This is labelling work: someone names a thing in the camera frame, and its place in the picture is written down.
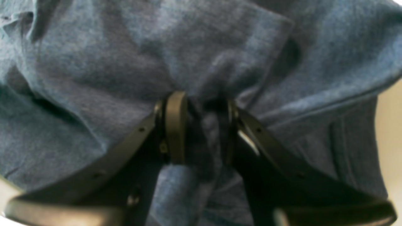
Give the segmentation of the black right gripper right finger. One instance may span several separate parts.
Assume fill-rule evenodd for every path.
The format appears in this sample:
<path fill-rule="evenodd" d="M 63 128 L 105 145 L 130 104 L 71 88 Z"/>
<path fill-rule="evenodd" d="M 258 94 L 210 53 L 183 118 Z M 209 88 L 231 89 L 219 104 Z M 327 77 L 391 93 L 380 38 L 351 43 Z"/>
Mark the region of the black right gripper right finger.
<path fill-rule="evenodd" d="M 390 226 L 393 204 L 327 176 L 227 102 L 225 162 L 242 177 L 256 226 Z"/>

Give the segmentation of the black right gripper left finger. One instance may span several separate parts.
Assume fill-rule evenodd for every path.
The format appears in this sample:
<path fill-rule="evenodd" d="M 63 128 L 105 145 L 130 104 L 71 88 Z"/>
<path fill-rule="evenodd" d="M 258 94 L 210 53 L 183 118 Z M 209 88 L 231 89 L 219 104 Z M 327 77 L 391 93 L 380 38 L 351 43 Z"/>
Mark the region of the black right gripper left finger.
<path fill-rule="evenodd" d="M 187 103 L 185 92 L 172 92 L 105 156 L 9 200 L 5 218 L 26 226 L 144 225 L 162 166 L 185 163 Z"/>

